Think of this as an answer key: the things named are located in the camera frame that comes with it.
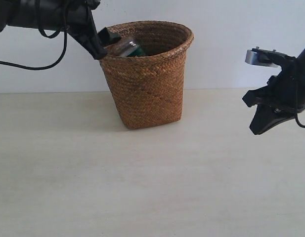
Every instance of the basket rim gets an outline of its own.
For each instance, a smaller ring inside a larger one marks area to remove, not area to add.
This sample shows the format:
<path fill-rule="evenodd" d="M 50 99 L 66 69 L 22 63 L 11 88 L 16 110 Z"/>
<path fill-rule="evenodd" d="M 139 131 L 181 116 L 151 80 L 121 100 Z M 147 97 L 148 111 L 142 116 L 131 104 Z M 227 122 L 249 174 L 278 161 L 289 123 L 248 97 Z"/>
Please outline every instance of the basket rim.
<path fill-rule="evenodd" d="M 126 22 L 126 23 L 122 23 L 122 24 L 113 25 L 113 26 L 107 27 L 107 29 L 112 32 L 117 32 L 119 28 L 124 28 L 127 25 L 132 25 L 132 24 L 141 24 L 141 25 L 161 24 L 161 25 L 168 25 L 168 26 L 176 26 L 176 27 L 179 27 L 179 28 L 185 30 L 188 36 L 187 36 L 186 41 L 184 43 L 182 43 L 181 45 L 179 45 L 178 47 L 175 47 L 169 51 L 162 52 L 162 53 L 159 53 L 156 55 L 141 56 L 141 57 L 118 57 L 118 56 L 108 54 L 100 61 L 125 61 L 125 60 L 127 60 L 129 62 L 143 62 L 143 61 L 146 61 L 147 59 L 149 59 L 150 61 L 151 60 L 158 61 L 161 58 L 169 58 L 169 57 L 177 55 L 181 52 L 185 52 L 191 46 L 192 42 L 194 41 L 194 34 L 190 28 L 188 28 L 187 26 L 185 26 L 183 24 L 176 23 L 176 22 L 170 22 L 170 21 L 132 21 L 132 22 Z"/>

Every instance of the silver metal part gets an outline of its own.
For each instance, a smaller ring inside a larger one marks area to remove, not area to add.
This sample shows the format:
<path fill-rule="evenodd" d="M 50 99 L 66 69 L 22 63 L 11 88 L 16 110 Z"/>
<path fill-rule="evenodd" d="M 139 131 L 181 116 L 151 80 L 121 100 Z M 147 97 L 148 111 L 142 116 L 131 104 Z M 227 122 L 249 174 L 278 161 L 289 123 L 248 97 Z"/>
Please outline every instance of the silver metal part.
<path fill-rule="evenodd" d="M 255 66 L 263 66 L 263 67 L 272 67 L 272 68 L 277 68 L 278 66 L 274 63 L 261 63 L 258 61 L 258 53 L 253 52 L 252 50 L 247 50 L 247 55 L 246 55 L 246 63 L 250 65 L 255 65 Z"/>

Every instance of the woven basket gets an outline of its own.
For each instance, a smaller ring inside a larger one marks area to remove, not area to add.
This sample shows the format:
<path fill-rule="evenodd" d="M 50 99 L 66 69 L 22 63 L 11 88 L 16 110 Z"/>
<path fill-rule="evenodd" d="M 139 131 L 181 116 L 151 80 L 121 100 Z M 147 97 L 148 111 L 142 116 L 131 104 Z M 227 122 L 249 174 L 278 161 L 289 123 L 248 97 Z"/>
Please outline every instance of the woven basket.
<path fill-rule="evenodd" d="M 140 21 L 108 28 L 133 36 L 148 56 L 100 60 L 119 116 L 129 129 L 179 121 L 182 116 L 186 51 L 194 40 L 184 25 Z"/>

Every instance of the white wall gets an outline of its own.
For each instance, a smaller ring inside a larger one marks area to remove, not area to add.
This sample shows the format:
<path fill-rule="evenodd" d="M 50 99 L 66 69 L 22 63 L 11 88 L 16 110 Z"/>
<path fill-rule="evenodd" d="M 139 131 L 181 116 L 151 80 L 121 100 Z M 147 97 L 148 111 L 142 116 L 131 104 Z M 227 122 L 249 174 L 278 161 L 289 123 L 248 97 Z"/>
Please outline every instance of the white wall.
<path fill-rule="evenodd" d="M 94 12 L 98 30 L 137 20 L 182 23 L 195 33 L 185 88 L 256 87 L 278 69 L 245 64 L 256 45 L 297 56 L 305 47 L 305 0 L 102 0 Z M 52 63 L 62 37 L 44 39 L 37 30 L 7 27 L 0 34 L 0 60 L 28 66 Z M 0 66 L 0 93 L 108 90 L 97 61 L 72 39 L 56 68 L 29 72 Z"/>

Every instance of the white backdrop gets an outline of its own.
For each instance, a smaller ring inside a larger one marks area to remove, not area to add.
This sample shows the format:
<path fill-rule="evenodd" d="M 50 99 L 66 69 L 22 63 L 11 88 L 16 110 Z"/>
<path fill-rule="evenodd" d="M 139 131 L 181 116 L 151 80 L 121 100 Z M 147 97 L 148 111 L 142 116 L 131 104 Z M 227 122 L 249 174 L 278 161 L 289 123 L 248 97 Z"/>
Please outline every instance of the white backdrop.
<path fill-rule="evenodd" d="M 94 18 L 98 30 L 137 20 L 190 27 L 195 41 L 188 52 L 186 89 L 265 85 L 279 69 L 247 65 L 247 49 L 258 45 L 297 56 L 305 47 L 305 0 L 102 0 Z M 0 33 L 0 60 L 45 66 L 61 49 L 62 37 L 45 39 L 38 30 L 7 27 Z M 99 63 L 72 39 L 54 69 L 0 66 L 0 93 L 106 90 Z"/>

